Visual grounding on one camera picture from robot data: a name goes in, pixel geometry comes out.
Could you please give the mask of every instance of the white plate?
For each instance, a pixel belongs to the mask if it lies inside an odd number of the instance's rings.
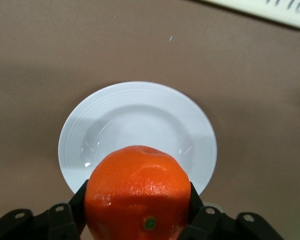
[[[66,120],[58,157],[70,189],[76,193],[102,159],[131,145],[173,156],[199,194],[215,169],[216,137],[200,107],[161,84],[124,82],[88,96]]]

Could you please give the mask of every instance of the brown surface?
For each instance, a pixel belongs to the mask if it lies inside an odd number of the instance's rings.
[[[173,87],[208,115],[218,159],[205,202],[300,240],[300,31],[187,0],[0,1],[0,217],[72,197],[62,126],[125,81]]]

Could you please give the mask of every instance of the screw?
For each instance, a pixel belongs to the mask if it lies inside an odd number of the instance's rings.
[[[65,208],[64,208],[64,206],[57,206],[56,208],[55,208],[55,211],[56,212],[60,212],[60,211],[63,211]]]
[[[16,214],[14,216],[15,219],[20,219],[20,218],[23,218],[25,216],[25,213],[24,212],[19,212],[18,214]]]
[[[253,216],[249,215],[249,214],[246,214],[243,216],[244,220],[246,220],[247,222],[254,222],[255,219]]]
[[[205,211],[206,211],[207,214],[211,214],[211,215],[216,213],[216,211],[211,207],[208,207]]]

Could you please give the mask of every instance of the black robotic claw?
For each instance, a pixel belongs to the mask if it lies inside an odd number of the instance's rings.
[[[79,240],[85,228],[84,201],[88,180],[69,203],[54,205],[40,215],[16,209],[0,218],[0,240]],[[261,216],[243,212],[232,219],[204,206],[191,183],[188,225],[177,240],[283,240]]]

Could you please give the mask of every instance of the orange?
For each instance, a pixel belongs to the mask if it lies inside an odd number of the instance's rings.
[[[86,187],[95,240],[175,240],[188,221],[191,184],[170,155],[128,146],[105,157]]]

